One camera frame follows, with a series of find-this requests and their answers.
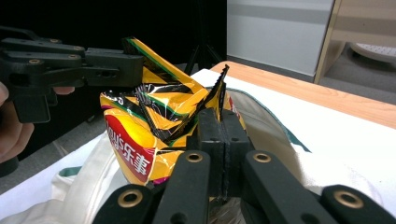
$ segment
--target yellow chip bag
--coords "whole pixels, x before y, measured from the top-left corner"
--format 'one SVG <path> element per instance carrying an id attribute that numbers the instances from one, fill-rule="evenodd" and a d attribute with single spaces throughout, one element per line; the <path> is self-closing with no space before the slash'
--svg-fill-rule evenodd
<path id="1" fill-rule="evenodd" d="M 124 50 L 144 56 L 143 79 L 129 91 L 101 93 L 108 137 L 130 183 L 159 184 L 172 174 L 199 111 L 214 108 L 218 120 L 222 108 L 237 114 L 225 90 L 228 66 L 207 90 L 136 38 L 125 38 Z"/>

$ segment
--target finger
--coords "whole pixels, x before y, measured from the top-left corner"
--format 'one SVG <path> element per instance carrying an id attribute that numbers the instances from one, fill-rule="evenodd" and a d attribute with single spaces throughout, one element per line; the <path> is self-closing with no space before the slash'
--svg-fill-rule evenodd
<path id="1" fill-rule="evenodd" d="M 2 82 L 0 82 L 0 105 L 2 105 L 3 102 L 8 98 L 8 95 L 9 93 L 7 87 Z"/>
<path id="2" fill-rule="evenodd" d="M 22 124 L 18 121 L 14 104 L 4 103 L 0 107 L 2 120 L 0 123 L 0 157 L 6 155 L 20 138 Z"/>
<path id="3" fill-rule="evenodd" d="M 14 147 L 11 148 L 6 155 L 0 158 L 0 163 L 18 156 L 26 148 L 26 145 L 29 142 L 30 136 L 32 136 L 34 129 L 35 125 L 33 125 L 33 123 L 22 124 L 20 138 Z"/>
<path id="4" fill-rule="evenodd" d="M 74 87 L 54 87 L 53 90 L 60 95 L 67 95 L 72 93 L 75 88 Z"/>

